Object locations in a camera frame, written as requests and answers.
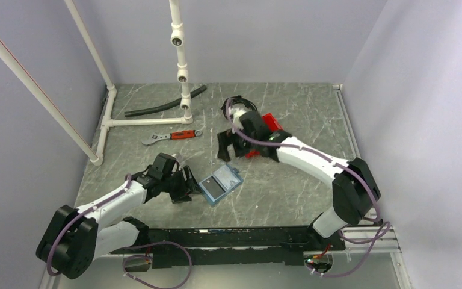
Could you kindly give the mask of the black credit card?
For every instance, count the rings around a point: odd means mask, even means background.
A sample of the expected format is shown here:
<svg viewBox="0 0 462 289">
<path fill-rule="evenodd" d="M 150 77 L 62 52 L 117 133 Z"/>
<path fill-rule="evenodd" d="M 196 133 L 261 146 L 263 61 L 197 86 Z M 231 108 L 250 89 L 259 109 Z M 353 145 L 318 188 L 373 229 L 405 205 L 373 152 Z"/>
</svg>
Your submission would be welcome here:
<svg viewBox="0 0 462 289">
<path fill-rule="evenodd" d="M 203 186 L 207 194 L 213 199 L 218 199 L 226 192 L 214 177 L 209 177 L 207 180 L 203 181 Z"/>
</svg>

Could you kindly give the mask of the blue card holder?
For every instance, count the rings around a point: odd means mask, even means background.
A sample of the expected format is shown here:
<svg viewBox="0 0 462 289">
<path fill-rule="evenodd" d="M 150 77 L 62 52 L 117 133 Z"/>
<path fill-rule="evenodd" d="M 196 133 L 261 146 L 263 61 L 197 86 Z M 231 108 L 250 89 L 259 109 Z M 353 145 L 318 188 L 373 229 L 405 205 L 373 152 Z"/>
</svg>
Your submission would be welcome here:
<svg viewBox="0 0 462 289">
<path fill-rule="evenodd" d="M 219 197 L 218 199 L 213 199 L 211 196 L 207 194 L 203 186 L 203 181 L 207 180 L 209 177 L 214 177 L 217 182 L 225 189 L 225 193 Z M 243 178 L 240 176 L 238 169 L 230 166 L 229 164 L 224 164 L 219 167 L 216 171 L 211 173 L 206 178 L 202 179 L 198 185 L 203 192 L 203 196 L 210 204 L 210 206 L 214 207 L 217 203 L 219 203 L 223 198 L 225 198 L 228 194 L 233 192 L 236 188 L 238 188 L 244 182 Z"/>
</svg>

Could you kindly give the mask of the red plastic bin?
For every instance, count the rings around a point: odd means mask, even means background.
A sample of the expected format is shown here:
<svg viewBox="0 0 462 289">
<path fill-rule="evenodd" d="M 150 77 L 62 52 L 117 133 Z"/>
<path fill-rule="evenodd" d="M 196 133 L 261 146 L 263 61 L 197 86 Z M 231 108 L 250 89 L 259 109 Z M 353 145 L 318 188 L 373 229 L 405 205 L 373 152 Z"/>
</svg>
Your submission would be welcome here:
<svg viewBox="0 0 462 289">
<path fill-rule="evenodd" d="M 271 113 L 264 114 L 262 116 L 262 118 L 265 121 L 265 123 L 267 124 L 267 126 L 269 127 L 271 132 L 275 132 L 275 131 L 278 131 L 280 129 L 283 129 L 281 127 L 281 125 L 278 123 L 278 121 L 276 120 L 276 118 Z M 245 157 L 247 159 L 250 159 L 250 158 L 253 158 L 253 157 L 259 156 L 259 155 L 260 155 L 259 151 L 252 150 Z"/>
</svg>

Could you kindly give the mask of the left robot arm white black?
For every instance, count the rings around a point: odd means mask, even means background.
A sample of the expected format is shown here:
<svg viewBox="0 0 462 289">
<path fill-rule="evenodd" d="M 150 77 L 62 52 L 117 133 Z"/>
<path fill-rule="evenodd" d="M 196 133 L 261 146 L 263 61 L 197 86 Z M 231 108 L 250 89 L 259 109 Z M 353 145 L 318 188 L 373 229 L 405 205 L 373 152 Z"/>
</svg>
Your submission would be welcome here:
<svg viewBox="0 0 462 289">
<path fill-rule="evenodd" d="M 162 193 L 179 204 L 191 201 L 191 196 L 202 190 L 189 165 L 160 153 L 144 170 L 127 174 L 124 183 L 108 194 L 76 208 L 59 207 L 39 242 L 36 257 L 46 263 L 49 275 L 75 279 L 103 255 L 122 248 L 144 251 L 151 242 L 149 227 L 123 215 Z"/>
</svg>

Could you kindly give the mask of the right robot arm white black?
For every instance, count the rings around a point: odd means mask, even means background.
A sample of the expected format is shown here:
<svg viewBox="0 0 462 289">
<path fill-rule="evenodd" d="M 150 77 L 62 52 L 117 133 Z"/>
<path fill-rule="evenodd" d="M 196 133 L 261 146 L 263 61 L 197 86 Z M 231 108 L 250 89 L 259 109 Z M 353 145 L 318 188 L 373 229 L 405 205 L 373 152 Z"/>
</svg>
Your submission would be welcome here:
<svg viewBox="0 0 462 289">
<path fill-rule="evenodd" d="M 332 205 L 312 222 L 307 234 L 313 249 L 325 248 L 334 233 L 347 225 L 358 224 L 377 207 L 381 194 L 363 159 L 356 157 L 349 161 L 334 157 L 282 129 L 272 132 L 256 111 L 226 108 L 224 115 L 232 126 L 224 138 L 230 140 L 239 153 L 258 151 L 265 158 L 308 173 L 332 190 Z"/>
</svg>

